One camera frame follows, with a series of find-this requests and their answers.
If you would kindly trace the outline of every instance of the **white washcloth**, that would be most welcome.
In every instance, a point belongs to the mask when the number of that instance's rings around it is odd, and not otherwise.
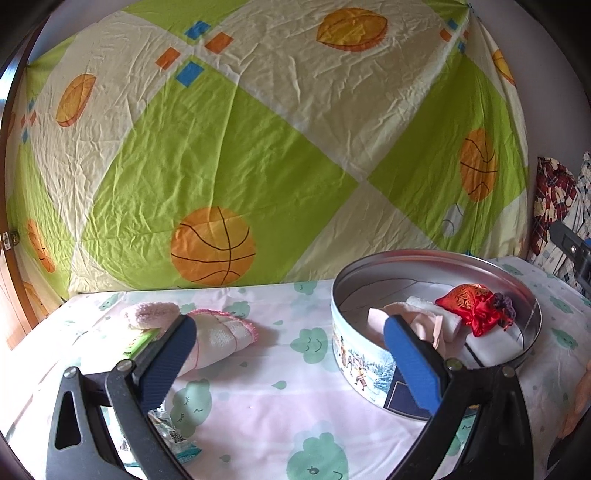
[[[502,365],[523,353],[521,345],[498,325],[480,337],[470,333],[466,344],[485,367]]]
[[[193,310],[188,314],[197,323],[197,342],[187,357],[179,376],[189,370],[204,368],[256,342],[255,326],[225,312]]]
[[[439,305],[435,305],[432,301],[420,299],[418,297],[409,297],[407,303],[418,307],[428,312],[432,312],[435,315],[441,315],[443,317],[443,340],[447,343],[452,343],[462,327],[462,317],[455,313],[449,312]]]
[[[138,303],[122,315],[133,329],[160,328],[161,334],[179,316],[175,303]],[[195,368],[204,368],[256,342],[255,326],[241,318],[215,310],[193,310],[188,314],[197,324],[197,341],[178,376]]]

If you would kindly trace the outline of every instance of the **plastic wrapper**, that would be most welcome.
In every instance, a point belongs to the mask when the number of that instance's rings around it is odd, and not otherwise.
[[[121,461],[127,468],[139,467],[138,462],[135,460],[133,453],[129,448],[129,444],[125,439],[125,436],[121,432],[121,428],[116,421],[115,415],[111,408],[103,409],[103,414],[109,427],[109,432]],[[197,447],[193,442],[190,442],[184,438],[177,429],[174,428],[173,422],[170,419],[170,415],[166,412],[164,407],[160,407],[156,410],[152,410],[148,413],[148,418],[152,421],[152,424],[164,439],[164,442],[170,448],[174,456],[177,458],[179,463],[187,463],[194,459],[201,449]]]

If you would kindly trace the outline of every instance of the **metal screw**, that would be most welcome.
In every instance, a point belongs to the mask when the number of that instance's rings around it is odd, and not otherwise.
[[[119,362],[117,364],[117,370],[119,370],[120,372],[128,372],[129,370],[131,370],[131,368],[134,366],[134,363],[127,359],[127,360],[122,360],[121,362]]]
[[[64,378],[72,378],[76,375],[76,367],[68,367],[64,371]]]
[[[462,362],[460,362],[457,358],[449,358],[446,360],[445,364],[447,369],[451,370],[452,372],[459,372],[463,367]]]
[[[505,365],[503,367],[503,375],[505,375],[507,378],[513,378],[515,376],[515,370],[513,370],[513,368],[509,365]]]

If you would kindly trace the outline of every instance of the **folded towel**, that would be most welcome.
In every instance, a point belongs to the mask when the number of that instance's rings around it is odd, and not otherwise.
[[[447,343],[453,342],[462,327],[462,317],[435,305],[432,301],[423,300],[418,297],[409,297],[406,303],[432,312],[435,315],[441,315],[443,317],[443,326],[441,328],[443,330],[443,340]]]
[[[204,368],[256,342],[255,326],[226,312],[193,310],[189,316],[197,323],[197,342],[179,376],[195,368]]]
[[[486,335],[466,337],[466,345],[485,367],[502,365],[523,353],[521,345],[502,327],[495,325]]]
[[[443,317],[404,302],[391,303],[381,309],[369,309],[366,332],[368,339],[385,348],[384,324],[392,315],[400,315],[421,340],[432,344],[439,355],[446,357]]]
[[[174,303],[139,303],[127,307],[122,315],[132,329],[159,328],[164,333],[179,315]],[[212,363],[256,342],[256,327],[246,320],[215,310],[193,310],[188,314],[197,324],[197,341],[178,375]]]

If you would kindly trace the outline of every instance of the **pink towel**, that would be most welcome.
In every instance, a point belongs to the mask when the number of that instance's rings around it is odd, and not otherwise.
[[[127,307],[123,317],[138,330],[160,328],[161,334],[179,315],[174,303],[139,303]],[[197,342],[181,367],[179,376],[204,368],[256,342],[256,327],[246,320],[216,310],[193,310],[188,314],[197,324]]]
[[[439,355],[445,358],[445,343],[441,328],[443,317],[404,302],[391,303],[381,309],[369,309],[366,331],[369,340],[385,348],[384,324],[392,315],[400,315],[421,340],[432,344]]]

